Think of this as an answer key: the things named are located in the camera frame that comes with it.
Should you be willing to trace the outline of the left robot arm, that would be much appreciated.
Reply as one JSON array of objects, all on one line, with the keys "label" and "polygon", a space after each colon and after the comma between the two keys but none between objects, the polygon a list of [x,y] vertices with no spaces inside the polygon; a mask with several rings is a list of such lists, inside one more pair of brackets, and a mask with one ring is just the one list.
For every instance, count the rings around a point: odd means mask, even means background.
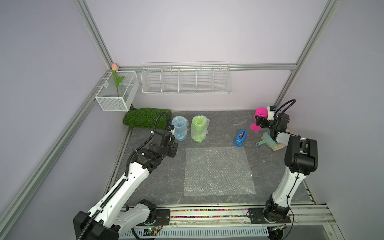
[{"label": "left robot arm", "polygon": [[119,181],[88,212],[78,212],[73,219],[78,240],[117,240],[135,226],[152,224],[157,206],[148,200],[140,201],[132,209],[121,213],[128,199],[139,185],[161,164],[165,157],[175,157],[178,144],[169,123],[169,114],[162,112],[165,126],[154,126],[151,136],[128,158],[126,170]]}]

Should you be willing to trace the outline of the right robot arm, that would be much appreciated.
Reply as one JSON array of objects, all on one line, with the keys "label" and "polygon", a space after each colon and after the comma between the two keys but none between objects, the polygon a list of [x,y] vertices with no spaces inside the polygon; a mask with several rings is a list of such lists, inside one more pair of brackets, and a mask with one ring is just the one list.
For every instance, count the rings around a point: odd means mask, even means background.
[{"label": "right robot arm", "polygon": [[286,147],[284,158],[285,172],[278,188],[266,201],[264,216],[284,219],[290,211],[292,197],[301,182],[318,168],[318,143],[316,140],[303,138],[288,131],[290,116],[286,111],[296,103],[289,100],[279,108],[275,105],[257,108],[254,126],[256,131],[269,129],[263,133],[262,140],[256,146],[266,144],[270,147]]}]

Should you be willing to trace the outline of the pink plastic wine glass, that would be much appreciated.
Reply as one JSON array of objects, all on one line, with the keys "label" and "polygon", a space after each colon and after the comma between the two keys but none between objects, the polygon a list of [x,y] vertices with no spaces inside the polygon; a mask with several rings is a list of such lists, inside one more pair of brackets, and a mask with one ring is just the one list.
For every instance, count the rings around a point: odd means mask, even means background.
[{"label": "pink plastic wine glass", "polygon": [[255,132],[261,128],[268,127],[268,110],[266,108],[257,108],[255,112],[255,123],[251,124],[251,129]]}]

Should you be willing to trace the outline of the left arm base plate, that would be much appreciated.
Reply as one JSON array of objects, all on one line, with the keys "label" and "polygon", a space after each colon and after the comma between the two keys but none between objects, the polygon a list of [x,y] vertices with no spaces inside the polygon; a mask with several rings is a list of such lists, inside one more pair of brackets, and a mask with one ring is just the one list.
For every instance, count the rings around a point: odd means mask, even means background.
[{"label": "left arm base plate", "polygon": [[169,209],[159,209],[156,211],[155,218],[151,222],[144,222],[138,226],[168,226],[171,220],[171,211]]}]

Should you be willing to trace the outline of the bubble wrap sheet stack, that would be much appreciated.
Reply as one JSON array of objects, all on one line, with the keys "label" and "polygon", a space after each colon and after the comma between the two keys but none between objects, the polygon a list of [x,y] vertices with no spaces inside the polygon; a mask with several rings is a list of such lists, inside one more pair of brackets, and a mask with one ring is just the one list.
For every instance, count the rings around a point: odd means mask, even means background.
[{"label": "bubble wrap sheet stack", "polygon": [[187,148],[184,195],[254,195],[255,185],[243,147]]}]

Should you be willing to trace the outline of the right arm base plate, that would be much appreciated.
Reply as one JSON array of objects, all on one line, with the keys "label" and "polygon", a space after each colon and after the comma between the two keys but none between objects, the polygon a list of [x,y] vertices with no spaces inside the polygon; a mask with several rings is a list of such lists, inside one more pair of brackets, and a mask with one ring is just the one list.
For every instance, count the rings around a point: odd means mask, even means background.
[{"label": "right arm base plate", "polygon": [[292,222],[289,210],[281,207],[269,211],[261,207],[249,208],[246,217],[251,220],[251,224],[289,224]]}]

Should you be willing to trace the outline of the blue tape dispenser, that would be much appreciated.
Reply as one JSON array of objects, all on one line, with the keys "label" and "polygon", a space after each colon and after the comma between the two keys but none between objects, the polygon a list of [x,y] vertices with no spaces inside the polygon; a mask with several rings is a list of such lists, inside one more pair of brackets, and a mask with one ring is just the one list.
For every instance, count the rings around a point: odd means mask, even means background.
[{"label": "blue tape dispenser", "polygon": [[240,130],[235,141],[234,141],[234,145],[237,147],[241,147],[243,145],[246,137],[247,137],[247,131]]}]

